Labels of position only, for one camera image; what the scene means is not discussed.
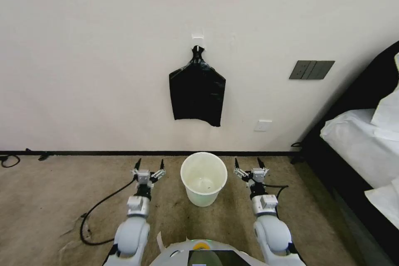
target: black baseboard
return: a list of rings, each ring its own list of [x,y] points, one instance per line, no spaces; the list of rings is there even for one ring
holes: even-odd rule
[[[188,156],[200,151],[0,151],[0,155],[60,156]],[[216,156],[296,156],[298,152],[209,151]]]

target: beige carpet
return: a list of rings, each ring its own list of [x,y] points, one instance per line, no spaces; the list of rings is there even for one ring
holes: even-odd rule
[[[0,169],[0,265],[102,265],[111,244],[87,246],[79,240],[80,215],[131,180],[138,156],[59,156],[40,162],[22,156],[19,165]],[[144,266],[159,254],[156,235],[165,245],[206,238],[228,243],[262,260],[255,240],[249,190],[233,175],[234,157],[221,157],[229,177],[214,204],[192,205],[180,181],[183,156],[163,157],[167,175],[152,192],[150,238]],[[157,170],[162,157],[142,157],[142,168]],[[238,157],[241,168],[256,157]],[[364,265],[335,202],[306,164],[287,157],[262,157],[270,168],[266,182],[288,184],[279,214],[308,266]],[[92,241],[113,238],[126,217],[133,186],[99,206],[88,223]]]

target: trash bag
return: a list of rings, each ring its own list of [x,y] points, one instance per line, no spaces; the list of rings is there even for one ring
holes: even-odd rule
[[[226,79],[201,57],[195,46],[190,62],[169,74],[170,99],[175,120],[196,118],[220,127]]]

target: bed frame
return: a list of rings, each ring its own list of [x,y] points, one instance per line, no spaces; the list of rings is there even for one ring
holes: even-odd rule
[[[364,191],[372,187],[320,137],[320,130],[327,120],[348,110],[376,108],[380,99],[398,85],[399,74],[394,62],[398,52],[399,42],[396,42],[369,64],[310,130],[301,150],[329,192],[345,202],[394,265],[399,265],[399,230],[368,201]]]

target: white bucket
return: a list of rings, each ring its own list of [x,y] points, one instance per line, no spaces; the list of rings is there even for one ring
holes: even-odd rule
[[[180,176],[189,200],[196,206],[212,204],[227,181],[227,169],[219,157],[206,152],[192,154],[184,160]]]

